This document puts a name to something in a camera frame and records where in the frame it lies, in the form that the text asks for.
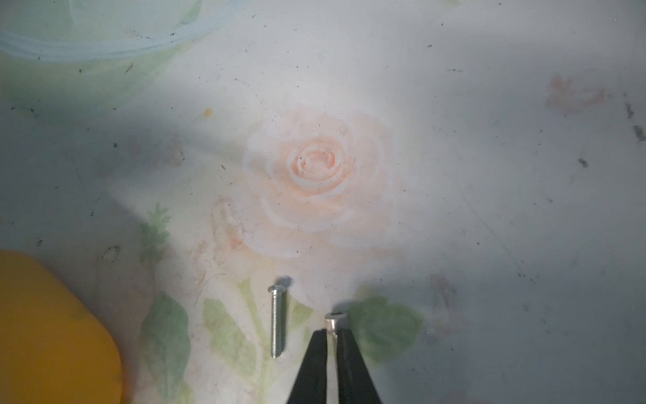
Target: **dirt speck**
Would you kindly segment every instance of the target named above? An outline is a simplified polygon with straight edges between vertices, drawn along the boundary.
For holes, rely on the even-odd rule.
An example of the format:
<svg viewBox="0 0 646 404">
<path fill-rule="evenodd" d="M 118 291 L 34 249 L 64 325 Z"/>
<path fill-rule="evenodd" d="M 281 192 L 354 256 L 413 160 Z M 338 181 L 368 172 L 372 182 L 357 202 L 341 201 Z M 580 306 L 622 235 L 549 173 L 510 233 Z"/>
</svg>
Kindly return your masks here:
<svg viewBox="0 0 646 404">
<path fill-rule="evenodd" d="M 110 262 L 114 262 L 114 260 L 117 259 L 119 256 L 119 253 L 121 252 L 121 246 L 119 245 L 114 245 L 108 247 L 107 250 L 105 250 L 105 253 L 101 256 L 101 258 L 108 260 Z"/>
<path fill-rule="evenodd" d="M 644 140 L 646 140 L 646 136 L 644 136 L 643 127 L 639 125 L 635 125 L 632 127 L 632 130 L 635 131 L 635 136 L 637 136 L 637 140 L 639 140 L 640 142 L 643 142 Z"/>
<path fill-rule="evenodd" d="M 164 159 L 164 163 L 171 167 L 180 167 L 184 161 L 184 146 L 176 136 L 171 142 L 169 155 Z"/>
<path fill-rule="evenodd" d="M 631 119 L 635 115 L 635 112 L 632 110 L 632 105 L 629 102 L 626 103 L 626 114 L 628 115 L 628 119 Z"/>
</svg>

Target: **silver screw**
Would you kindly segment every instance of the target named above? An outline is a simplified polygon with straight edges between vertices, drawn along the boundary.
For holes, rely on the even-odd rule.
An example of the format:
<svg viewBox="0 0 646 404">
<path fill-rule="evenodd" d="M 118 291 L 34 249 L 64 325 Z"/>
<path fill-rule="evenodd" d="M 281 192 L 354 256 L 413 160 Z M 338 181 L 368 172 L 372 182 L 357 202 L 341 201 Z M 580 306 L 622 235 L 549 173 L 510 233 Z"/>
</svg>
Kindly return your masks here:
<svg viewBox="0 0 646 404">
<path fill-rule="evenodd" d="M 325 328 L 329 335 L 333 337 L 334 351 L 337 351 L 337 340 L 340 329 L 350 328 L 350 316 L 348 313 L 335 312 L 325 315 Z"/>
<path fill-rule="evenodd" d="M 271 293 L 271 357 L 277 358 L 283 349 L 283 295 L 287 288 L 274 284 L 268 291 Z"/>
</svg>

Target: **stain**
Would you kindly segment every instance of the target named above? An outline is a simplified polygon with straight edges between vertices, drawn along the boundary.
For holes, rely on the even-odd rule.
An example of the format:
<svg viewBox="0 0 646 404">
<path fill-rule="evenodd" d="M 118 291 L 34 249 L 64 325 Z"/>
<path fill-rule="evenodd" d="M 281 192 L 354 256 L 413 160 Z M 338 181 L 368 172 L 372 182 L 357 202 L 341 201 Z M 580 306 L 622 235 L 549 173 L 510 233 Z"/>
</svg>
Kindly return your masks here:
<svg viewBox="0 0 646 404">
<path fill-rule="evenodd" d="M 549 96 L 545 105 L 569 115 L 604 103 L 609 98 L 608 90 L 595 83 L 593 72 L 586 70 L 568 79 L 554 73 L 547 87 Z"/>
<path fill-rule="evenodd" d="M 644 136 L 643 127 L 639 125 L 635 125 L 632 127 L 632 130 L 635 131 L 635 136 L 637 136 L 637 140 L 639 140 L 640 142 L 643 142 L 644 140 L 646 140 L 646 136 Z"/>
<path fill-rule="evenodd" d="M 163 162 L 171 167 L 180 167 L 184 161 L 184 146 L 177 136 L 171 141 L 170 153 Z"/>
<path fill-rule="evenodd" d="M 141 154 L 141 143 L 134 135 L 130 135 L 125 141 L 125 150 L 131 157 L 137 157 Z"/>
<path fill-rule="evenodd" d="M 464 390 L 453 390 L 440 399 L 439 404 L 492 404 L 490 401 L 471 399 Z"/>
<path fill-rule="evenodd" d="M 448 337 L 466 328 L 468 321 L 457 307 L 457 290 L 443 273 L 430 276 L 433 292 L 433 315 L 430 324 L 439 338 Z"/>
<path fill-rule="evenodd" d="M 115 244 L 113 246 L 108 247 L 108 249 L 105 250 L 105 253 L 103 253 L 101 258 L 110 262 L 114 262 L 119 256 L 120 252 L 121 252 L 121 246 Z"/>
<path fill-rule="evenodd" d="M 635 115 L 635 112 L 632 110 L 632 105 L 629 102 L 626 103 L 626 114 L 628 115 L 628 119 L 631 119 Z"/>
</svg>

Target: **black tweezers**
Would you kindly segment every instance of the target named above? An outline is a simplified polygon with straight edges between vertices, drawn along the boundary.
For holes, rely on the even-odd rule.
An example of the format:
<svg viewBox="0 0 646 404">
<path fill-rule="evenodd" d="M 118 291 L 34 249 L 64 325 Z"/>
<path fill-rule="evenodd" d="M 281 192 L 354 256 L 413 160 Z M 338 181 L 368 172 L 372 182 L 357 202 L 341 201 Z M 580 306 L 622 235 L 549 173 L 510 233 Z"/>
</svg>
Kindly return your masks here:
<svg viewBox="0 0 646 404">
<path fill-rule="evenodd" d="M 325 404 L 328 375 L 328 338 L 314 331 L 287 404 Z M 339 404 L 381 404 L 352 331 L 335 331 Z"/>
</svg>

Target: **screw head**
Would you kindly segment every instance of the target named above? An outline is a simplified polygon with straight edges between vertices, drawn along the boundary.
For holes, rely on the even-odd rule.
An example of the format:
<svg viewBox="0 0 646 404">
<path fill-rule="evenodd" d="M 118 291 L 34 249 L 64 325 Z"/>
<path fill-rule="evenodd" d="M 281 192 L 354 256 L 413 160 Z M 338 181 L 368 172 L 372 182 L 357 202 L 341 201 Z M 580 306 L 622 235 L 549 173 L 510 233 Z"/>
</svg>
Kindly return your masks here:
<svg viewBox="0 0 646 404">
<path fill-rule="evenodd" d="M 287 291 L 287 288 L 279 284 L 274 284 L 271 285 L 269 289 L 267 289 L 267 291 L 272 295 L 279 295 L 281 293 L 285 293 Z"/>
<path fill-rule="evenodd" d="M 328 313 L 325 315 L 325 328 L 328 334 L 336 335 L 341 328 L 350 328 L 350 316 L 343 312 Z"/>
</svg>

